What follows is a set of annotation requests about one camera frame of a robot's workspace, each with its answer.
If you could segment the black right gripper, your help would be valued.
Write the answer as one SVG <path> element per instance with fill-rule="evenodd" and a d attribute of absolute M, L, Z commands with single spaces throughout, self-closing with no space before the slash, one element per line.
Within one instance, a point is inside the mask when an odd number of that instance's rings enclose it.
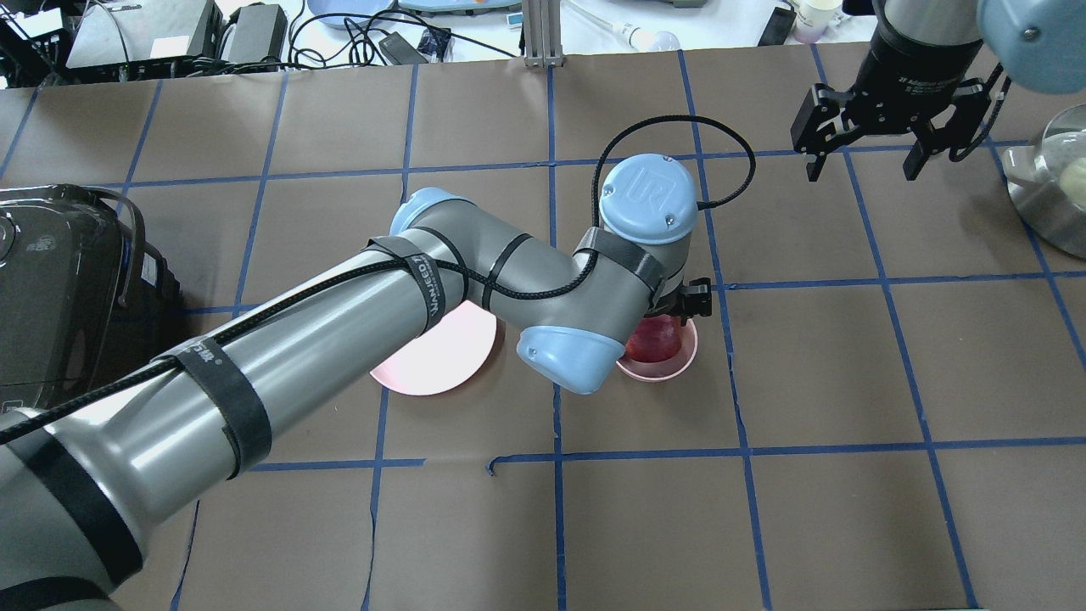
<path fill-rule="evenodd" d="M 967 140 L 992 104 L 982 80 L 967 80 L 981 40 L 926 44 L 897 34 L 875 34 L 853 86 L 815 82 L 792 120 L 792 150 L 801 154 L 808 182 L 818 182 L 830 154 L 847 138 L 911 132 L 915 143 L 902 163 L 914 181 L 933 156 L 965 158 Z"/>

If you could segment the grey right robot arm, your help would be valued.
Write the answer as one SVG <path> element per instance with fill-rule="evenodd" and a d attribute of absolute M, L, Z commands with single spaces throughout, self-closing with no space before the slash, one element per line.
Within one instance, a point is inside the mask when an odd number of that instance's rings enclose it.
<path fill-rule="evenodd" d="M 986 144 L 1083 102 L 1083 3 L 1051 1 L 1072 53 L 993 40 L 1011 1 L 847 1 L 874 20 L 842 44 L 679 52 L 698 115 L 748 136 L 758 174 L 708 213 L 723 328 L 744 293 L 1039 281 L 1083 288 L 1083 257 L 1013 211 Z"/>

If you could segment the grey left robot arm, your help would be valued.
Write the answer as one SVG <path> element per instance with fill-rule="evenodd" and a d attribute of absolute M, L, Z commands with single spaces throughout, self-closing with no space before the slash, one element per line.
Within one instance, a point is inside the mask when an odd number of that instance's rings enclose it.
<path fill-rule="evenodd" d="M 675 304 L 699 205 L 681 162 L 639 154 L 593 188 L 592 209 L 565 255 L 420 189 L 340 266 L 115 383 L 4 413 L 4 610 L 112 610 L 153 530 L 462 302 L 518 328 L 540 375 L 598 391 L 641 319 Z"/>

